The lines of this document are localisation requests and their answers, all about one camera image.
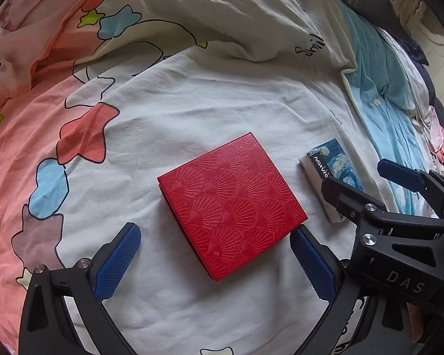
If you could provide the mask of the red embossed gift box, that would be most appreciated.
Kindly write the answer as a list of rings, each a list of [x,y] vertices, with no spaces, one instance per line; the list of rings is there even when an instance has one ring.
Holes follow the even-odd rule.
[[[214,281],[270,249],[308,218],[252,133],[159,176],[158,183]]]

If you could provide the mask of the dark navy blanket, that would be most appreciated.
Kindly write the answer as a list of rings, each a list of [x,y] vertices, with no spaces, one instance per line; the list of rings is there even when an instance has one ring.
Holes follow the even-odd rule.
[[[426,56],[426,65],[415,62],[415,66],[426,84],[429,104],[444,129],[444,35],[433,34],[423,24],[418,24],[411,34]]]

